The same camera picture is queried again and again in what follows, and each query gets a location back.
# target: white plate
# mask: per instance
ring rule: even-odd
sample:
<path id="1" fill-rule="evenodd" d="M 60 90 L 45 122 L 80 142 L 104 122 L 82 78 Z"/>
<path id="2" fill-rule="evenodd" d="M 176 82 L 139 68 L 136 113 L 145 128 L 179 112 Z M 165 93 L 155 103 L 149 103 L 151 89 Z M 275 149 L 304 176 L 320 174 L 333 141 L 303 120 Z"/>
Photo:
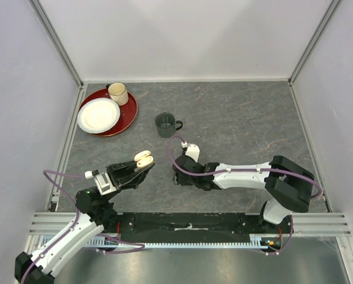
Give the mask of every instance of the white plate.
<path id="1" fill-rule="evenodd" d="M 93 99 L 77 114 L 77 123 L 85 132 L 97 134 L 111 129 L 119 119 L 118 104 L 108 98 Z"/>

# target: beige mug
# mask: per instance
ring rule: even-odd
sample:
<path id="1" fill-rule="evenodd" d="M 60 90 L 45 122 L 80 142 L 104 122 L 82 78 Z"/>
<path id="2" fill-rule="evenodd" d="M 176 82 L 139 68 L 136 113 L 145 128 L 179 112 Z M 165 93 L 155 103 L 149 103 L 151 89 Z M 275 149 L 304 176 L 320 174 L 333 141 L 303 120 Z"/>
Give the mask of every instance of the beige mug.
<path id="1" fill-rule="evenodd" d="M 128 102 L 128 90 L 123 83 L 117 82 L 107 84 L 106 88 L 111 99 L 113 99 L 118 105 L 125 105 Z"/>

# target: cable connector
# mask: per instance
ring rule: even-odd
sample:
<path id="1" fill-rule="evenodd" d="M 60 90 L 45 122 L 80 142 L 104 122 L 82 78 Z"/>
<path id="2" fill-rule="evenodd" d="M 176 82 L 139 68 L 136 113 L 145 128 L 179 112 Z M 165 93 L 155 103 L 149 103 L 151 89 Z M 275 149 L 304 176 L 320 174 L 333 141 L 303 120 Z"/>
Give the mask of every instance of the cable connector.
<path id="1" fill-rule="evenodd" d="M 88 170 L 87 172 L 84 173 L 84 176 L 86 177 L 86 179 L 91 179 L 93 178 L 93 174 L 91 170 Z"/>

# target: mug handle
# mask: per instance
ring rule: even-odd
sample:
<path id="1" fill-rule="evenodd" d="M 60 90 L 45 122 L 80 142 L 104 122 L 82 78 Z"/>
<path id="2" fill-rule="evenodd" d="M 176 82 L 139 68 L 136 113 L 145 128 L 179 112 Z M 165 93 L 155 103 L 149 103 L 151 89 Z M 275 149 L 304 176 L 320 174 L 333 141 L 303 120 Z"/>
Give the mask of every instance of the mug handle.
<path id="1" fill-rule="evenodd" d="M 179 127 L 176 127 L 176 130 L 179 130 L 179 129 L 181 129 L 183 127 L 183 121 L 177 120 L 176 124 L 180 124 Z"/>

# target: plate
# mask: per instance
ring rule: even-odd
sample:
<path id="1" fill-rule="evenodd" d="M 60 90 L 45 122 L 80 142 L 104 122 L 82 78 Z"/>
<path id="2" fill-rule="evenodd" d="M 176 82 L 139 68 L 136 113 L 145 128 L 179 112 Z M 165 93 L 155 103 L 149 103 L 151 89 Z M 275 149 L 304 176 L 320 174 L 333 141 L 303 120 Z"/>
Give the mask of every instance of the plate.
<path id="1" fill-rule="evenodd" d="M 121 115 L 119 116 L 117 123 L 111 129 L 105 132 L 93 134 L 93 135 L 100 136 L 100 137 L 110 137 L 113 135 L 117 135 L 123 132 L 124 130 L 126 130 L 134 122 L 138 112 L 138 104 L 131 93 L 128 92 L 128 96 L 129 96 L 129 101 L 125 105 L 119 106 Z M 101 89 L 89 95 L 80 105 L 79 111 L 86 103 L 98 98 L 110 99 L 108 90 Z"/>
<path id="2" fill-rule="evenodd" d="M 77 114 L 79 127 L 87 133 L 98 134 L 110 130 L 118 121 L 120 108 L 107 98 L 87 102 Z"/>

